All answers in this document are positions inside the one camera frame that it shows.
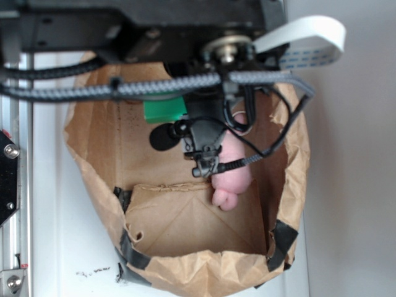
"black metal bracket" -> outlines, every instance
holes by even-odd
[[[0,131],[0,226],[19,208],[19,148]]]

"white wall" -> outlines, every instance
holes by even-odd
[[[347,30],[333,66],[298,72],[312,163],[305,208],[311,297],[396,296],[396,1],[289,0]]]

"white ribbon cable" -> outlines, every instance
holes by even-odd
[[[280,58],[281,69],[301,69],[324,66],[335,62],[344,52],[347,30],[339,21],[322,15],[313,15],[283,25],[254,41],[258,53],[291,43]],[[293,47],[293,42],[307,38],[320,38],[325,46]]]

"black cable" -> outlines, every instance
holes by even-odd
[[[262,87],[259,87],[258,90],[261,90],[261,92],[263,92],[265,95],[269,96],[270,92],[274,93],[279,99],[281,99],[281,101],[283,102],[283,104],[285,104],[286,108],[287,108],[287,112],[290,115],[291,114],[291,105],[289,103],[289,101],[287,101],[287,99],[285,98],[285,96],[282,95],[282,93],[280,93],[276,88],[274,88],[272,85],[265,85]]]
[[[86,72],[97,70],[106,65],[106,62],[99,57],[95,57],[87,62],[76,65],[47,68],[39,70],[20,70],[12,68],[4,68],[4,76],[7,79],[25,79],[25,80],[41,80],[41,79],[60,79],[62,77],[75,76]]]
[[[312,97],[309,97],[308,95],[304,95],[300,99],[295,110],[289,115],[288,121],[286,122],[285,126],[283,127],[278,138],[270,147],[268,147],[267,149],[265,149],[263,151],[260,151],[260,153],[258,153],[257,155],[251,156],[251,157],[242,158],[242,159],[231,161],[228,163],[220,163],[217,167],[218,168],[217,173],[222,173],[225,171],[237,169],[237,168],[246,166],[248,164],[254,163],[256,161],[259,161],[263,158],[267,158],[270,155],[272,155],[282,145],[288,131],[290,130],[291,125],[294,123],[294,121],[296,120],[296,118],[298,117],[300,112],[302,112],[302,110],[304,109],[304,107],[306,106],[306,104],[308,103],[308,101],[311,98]]]
[[[282,72],[237,71],[230,72],[229,77],[231,81],[240,85],[255,86],[285,82],[299,87],[310,97],[313,97],[315,93],[309,84],[292,74],[284,74]],[[170,80],[95,85],[84,88],[29,89],[8,87],[0,84],[0,95],[32,102],[53,103],[105,99],[118,100],[120,98],[140,97],[145,94],[190,92],[195,89],[213,87],[219,85],[221,82],[222,78],[220,75],[211,72],[187,77],[177,77]]]
[[[228,126],[239,132],[250,130],[256,121],[256,96],[252,86],[244,86],[244,105],[246,112],[246,124],[241,124],[233,118],[231,113],[231,105],[229,100],[223,101],[223,115]]]
[[[260,149],[257,148],[254,144],[252,144],[250,141],[248,141],[247,139],[243,138],[242,136],[238,135],[237,132],[235,132],[231,127],[227,126],[225,123],[223,123],[219,119],[212,118],[210,116],[199,116],[197,118],[193,118],[193,119],[190,119],[188,121],[191,123],[191,125],[193,125],[195,122],[198,122],[198,121],[211,121],[213,123],[216,123],[219,126],[223,127],[224,129],[229,130],[238,140],[240,140],[241,142],[246,144],[248,147],[253,149],[253,151],[255,151],[257,154],[260,155],[262,153],[260,151]]]

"green component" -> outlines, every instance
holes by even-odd
[[[144,118],[149,124],[177,121],[187,113],[183,97],[169,100],[144,101]]]

